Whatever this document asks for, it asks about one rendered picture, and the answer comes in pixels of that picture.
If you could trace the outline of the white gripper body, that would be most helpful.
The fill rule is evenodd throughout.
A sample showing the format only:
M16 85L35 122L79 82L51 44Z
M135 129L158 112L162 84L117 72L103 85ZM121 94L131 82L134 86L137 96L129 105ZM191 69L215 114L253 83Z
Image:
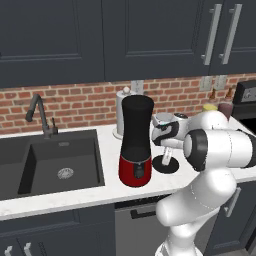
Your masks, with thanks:
M165 165L165 166L168 166L170 161L171 161L171 158L172 158L172 152L173 152L173 149L170 148L170 147L166 147L164 149L164 154L163 154L163 157L162 157L162 164Z

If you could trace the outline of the black round blender lid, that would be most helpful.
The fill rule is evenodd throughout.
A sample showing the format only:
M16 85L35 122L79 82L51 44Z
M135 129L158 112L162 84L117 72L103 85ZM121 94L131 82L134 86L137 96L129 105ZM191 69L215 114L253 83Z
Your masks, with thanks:
M156 171L163 174L172 174L179 169L179 162L172 157L168 165L162 164L162 155L156 156L152 161L152 166Z

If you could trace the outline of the black and red blender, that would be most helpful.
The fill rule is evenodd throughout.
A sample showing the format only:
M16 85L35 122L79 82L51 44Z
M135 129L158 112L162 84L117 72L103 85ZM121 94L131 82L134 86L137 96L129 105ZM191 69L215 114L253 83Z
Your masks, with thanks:
M150 122L153 100L144 95L123 99L124 134L119 159L119 179L129 187L142 187L151 179Z

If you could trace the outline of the white paper towel roll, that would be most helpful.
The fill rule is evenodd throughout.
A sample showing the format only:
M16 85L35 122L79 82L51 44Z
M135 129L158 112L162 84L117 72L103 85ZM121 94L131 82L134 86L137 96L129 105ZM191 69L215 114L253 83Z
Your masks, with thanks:
M136 92L132 91L129 87L124 87L121 91L116 93L116 127L113 130L113 135L117 139L123 138L124 122L123 122L123 110L122 100L131 95L135 95Z

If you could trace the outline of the yellow squeeze bottle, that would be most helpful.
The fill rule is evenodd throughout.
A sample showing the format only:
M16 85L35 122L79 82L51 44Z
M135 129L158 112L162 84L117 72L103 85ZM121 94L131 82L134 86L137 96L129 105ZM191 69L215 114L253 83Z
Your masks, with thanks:
M218 107L216 105L216 90L212 89L211 95L209 96L209 99L207 102L202 106L202 111L211 111L211 110L217 110Z

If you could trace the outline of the dark red squeeze bottle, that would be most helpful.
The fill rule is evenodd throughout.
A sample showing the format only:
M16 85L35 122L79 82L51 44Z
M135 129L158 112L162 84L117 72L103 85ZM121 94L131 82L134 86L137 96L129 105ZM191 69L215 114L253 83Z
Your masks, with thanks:
M227 119L230 118L233 110L232 88L229 88L224 99L218 105L218 111L223 113Z

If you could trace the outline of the grey dishwasher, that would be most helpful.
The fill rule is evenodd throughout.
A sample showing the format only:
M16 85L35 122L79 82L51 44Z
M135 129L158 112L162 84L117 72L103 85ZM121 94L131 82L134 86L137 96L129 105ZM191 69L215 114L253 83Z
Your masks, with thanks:
M168 234L168 227L160 224L156 214L132 219L130 211L144 205L155 205L168 197L158 195L118 202L115 204L116 256L155 256Z

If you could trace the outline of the dark lower cupboard door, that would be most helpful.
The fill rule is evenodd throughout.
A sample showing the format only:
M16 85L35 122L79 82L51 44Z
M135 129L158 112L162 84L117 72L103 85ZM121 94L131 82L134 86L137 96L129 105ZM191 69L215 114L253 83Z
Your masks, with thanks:
M256 228L256 181L238 183L241 188L232 215L225 216L221 207L208 240L204 256L214 256L243 249Z

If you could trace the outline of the dark cupboard door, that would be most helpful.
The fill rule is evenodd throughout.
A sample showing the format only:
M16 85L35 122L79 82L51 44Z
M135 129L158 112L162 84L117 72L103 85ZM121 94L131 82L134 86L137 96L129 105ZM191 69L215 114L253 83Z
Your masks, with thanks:
M219 55L224 52L232 14L230 9L242 4L229 62L221 64ZM210 75L256 73L256 0L224 0L218 24Z
M224 0L102 0L105 79L203 76L212 20Z
M225 216L221 207L208 240L204 256L214 256L243 249L256 228L256 181L238 183L241 188L232 215Z
M101 0L0 0L0 88L103 80Z

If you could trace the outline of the dark grey sink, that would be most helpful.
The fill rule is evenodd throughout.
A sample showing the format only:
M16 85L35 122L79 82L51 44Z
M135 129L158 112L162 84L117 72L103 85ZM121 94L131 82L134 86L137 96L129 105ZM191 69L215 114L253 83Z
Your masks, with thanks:
M0 201L104 184L95 130L0 139Z

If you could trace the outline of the dark upper cupboard door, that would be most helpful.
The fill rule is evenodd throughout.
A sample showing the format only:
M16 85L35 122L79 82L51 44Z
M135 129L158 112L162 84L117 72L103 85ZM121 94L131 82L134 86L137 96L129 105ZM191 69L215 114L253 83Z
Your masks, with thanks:
M221 64L219 55L224 52L232 14L230 9L242 4L229 62ZM224 0L218 24L210 75L256 73L256 0Z
M101 0L0 0L0 88L103 80Z
M212 20L224 0L102 0L105 79L203 76Z

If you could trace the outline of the dark lower cupboard run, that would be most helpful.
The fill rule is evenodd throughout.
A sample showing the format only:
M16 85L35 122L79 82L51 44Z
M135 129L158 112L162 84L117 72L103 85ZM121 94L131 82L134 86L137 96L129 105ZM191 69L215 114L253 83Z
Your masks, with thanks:
M0 256L116 256L114 205L0 221Z

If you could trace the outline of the dark grey tap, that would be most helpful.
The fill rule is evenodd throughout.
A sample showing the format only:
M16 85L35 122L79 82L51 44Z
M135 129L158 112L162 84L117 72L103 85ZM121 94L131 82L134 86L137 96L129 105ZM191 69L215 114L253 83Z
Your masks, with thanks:
M33 121L33 115L34 115L36 108L39 108L44 138L50 139L52 135L57 135L58 127L54 124L55 120L52 120L52 123L54 124L52 127L49 127L49 125L47 123L46 115L45 115L45 111L44 111L43 100L39 94L34 94L31 99L30 106L29 106L29 109L28 109L28 111L26 113L26 117L25 117L26 121L27 122Z

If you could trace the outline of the grey wall socket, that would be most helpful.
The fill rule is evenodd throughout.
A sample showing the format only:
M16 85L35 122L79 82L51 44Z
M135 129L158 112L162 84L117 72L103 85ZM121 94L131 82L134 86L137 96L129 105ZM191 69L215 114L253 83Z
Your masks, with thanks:
M219 75L215 78L214 89L215 90L224 90L226 86L227 76Z
M212 87L212 76L203 76L200 81L199 90L200 91L210 91Z
M144 81L143 80L132 80L131 81L131 90L136 94L144 94Z

